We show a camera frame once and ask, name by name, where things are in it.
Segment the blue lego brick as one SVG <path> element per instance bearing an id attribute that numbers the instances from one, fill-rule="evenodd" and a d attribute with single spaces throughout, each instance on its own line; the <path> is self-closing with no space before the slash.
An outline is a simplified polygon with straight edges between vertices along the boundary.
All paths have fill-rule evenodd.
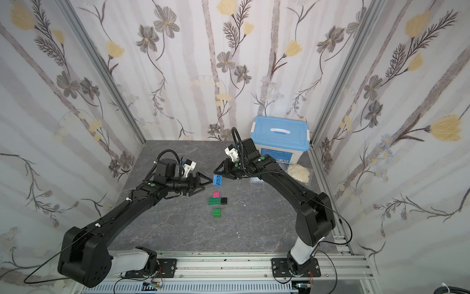
<path id="1" fill-rule="evenodd" d="M 220 187 L 222 185 L 222 177 L 220 175 L 213 176 L 213 185 Z"/>

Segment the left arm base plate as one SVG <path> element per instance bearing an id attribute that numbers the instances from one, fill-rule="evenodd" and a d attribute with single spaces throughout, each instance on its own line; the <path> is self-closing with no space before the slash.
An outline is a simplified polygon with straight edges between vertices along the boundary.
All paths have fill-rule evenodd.
<path id="1" fill-rule="evenodd" d="M 176 258 L 151 258 L 147 261 L 143 269 L 126 271 L 122 278 L 143 279 L 143 278 L 174 278 L 177 269 Z"/>

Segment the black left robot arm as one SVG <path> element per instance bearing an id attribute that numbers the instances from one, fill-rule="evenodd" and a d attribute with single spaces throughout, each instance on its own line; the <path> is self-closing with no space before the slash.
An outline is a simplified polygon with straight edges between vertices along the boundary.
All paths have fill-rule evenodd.
<path id="1" fill-rule="evenodd" d="M 129 251 L 109 251 L 116 237 L 138 216 L 161 200 L 192 196 L 203 191 L 212 179 L 185 170 L 176 159 L 159 159 L 125 201 L 82 229 L 66 232 L 59 255 L 58 273 L 86 287 L 99 285 L 108 276 L 134 272 L 151 277 L 161 269 L 155 251 L 138 246 Z"/>

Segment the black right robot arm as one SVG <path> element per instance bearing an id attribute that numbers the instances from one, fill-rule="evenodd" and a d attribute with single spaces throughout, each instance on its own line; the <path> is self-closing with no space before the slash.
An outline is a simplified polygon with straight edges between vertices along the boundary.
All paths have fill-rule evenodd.
<path id="1" fill-rule="evenodd" d="M 273 157 L 260 154 L 250 138 L 230 145 L 225 153 L 228 157 L 214 174 L 231 180 L 258 178 L 270 184 L 294 208 L 297 240 L 287 254 L 287 265 L 295 276 L 312 270 L 313 251 L 336 227 L 330 197 L 324 192 L 317 194 L 295 180 Z"/>

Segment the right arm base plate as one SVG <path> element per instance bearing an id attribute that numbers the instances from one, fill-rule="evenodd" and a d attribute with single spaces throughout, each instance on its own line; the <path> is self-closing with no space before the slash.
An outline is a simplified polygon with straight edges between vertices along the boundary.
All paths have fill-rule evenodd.
<path id="1" fill-rule="evenodd" d="M 274 278 L 319 278 L 321 270 L 316 258 L 310 258 L 299 265 L 292 258 L 272 258 L 270 260 Z"/>

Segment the dark green long lego brick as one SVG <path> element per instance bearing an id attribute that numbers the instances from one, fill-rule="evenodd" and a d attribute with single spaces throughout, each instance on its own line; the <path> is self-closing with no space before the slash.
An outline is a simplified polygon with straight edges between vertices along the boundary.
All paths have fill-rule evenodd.
<path id="1" fill-rule="evenodd" d="M 208 199 L 208 205 L 220 205 L 221 204 L 221 198 L 209 198 Z"/>

